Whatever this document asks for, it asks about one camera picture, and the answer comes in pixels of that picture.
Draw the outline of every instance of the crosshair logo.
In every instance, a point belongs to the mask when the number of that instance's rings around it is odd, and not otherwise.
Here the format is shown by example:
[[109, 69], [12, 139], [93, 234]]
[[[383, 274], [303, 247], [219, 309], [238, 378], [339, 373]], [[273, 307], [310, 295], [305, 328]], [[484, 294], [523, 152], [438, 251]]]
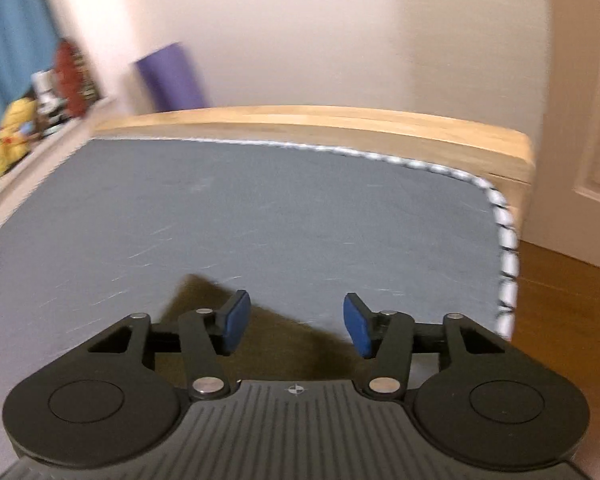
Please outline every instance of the crosshair logo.
[[296, 397], [300, 394], [304, 394], [305, 392], [304, 386], [300, 386], [300, 384], [294, 384], [293, 386], [289, 386], [286, 390], [290, 394], [295, 395]]

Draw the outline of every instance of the metal rivet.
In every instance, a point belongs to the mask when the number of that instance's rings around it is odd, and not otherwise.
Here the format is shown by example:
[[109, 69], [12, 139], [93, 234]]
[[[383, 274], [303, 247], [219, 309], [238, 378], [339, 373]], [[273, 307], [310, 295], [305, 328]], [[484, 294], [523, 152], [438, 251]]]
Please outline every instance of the metal rivet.
[[224, 388], [224, 381], [217, 377], [200, 377], [193, 381], [193, 389], [199, 394], [214, 394]]
[[376, 377], [369, 382], [369, 388], [377, 394], [394, 394], [400, 389], [400, 381], [392, 377]]

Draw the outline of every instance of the black circular pad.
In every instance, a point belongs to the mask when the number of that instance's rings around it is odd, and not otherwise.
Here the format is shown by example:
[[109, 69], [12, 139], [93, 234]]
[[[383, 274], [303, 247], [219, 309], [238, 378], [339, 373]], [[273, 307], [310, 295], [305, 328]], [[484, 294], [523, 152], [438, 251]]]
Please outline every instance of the black circular pad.
[[84, 424], [109, 418], [125, 401], [115, 384], [105, 381], [75, 381], [60, 386], [49, 399], [54, 415], [67, 422]]
[[568, 380], [503, 354], [452, 364], [420, 387], [413, 409], [437, 447], [497, 470], [567, 459], [589, 422], [587, 401]]
[[2, 421], [18, 454], [94, 468], [155, 446], [179, 415], [166, 380], [123, 354], [88, 354], [54, 362], [18, 384]]
[[481, 384], [473, 389], [469, 399], [476, 413], [504, 424], [528, 422], [544, 409], [544, 399], [536, 389], [514, 381]]

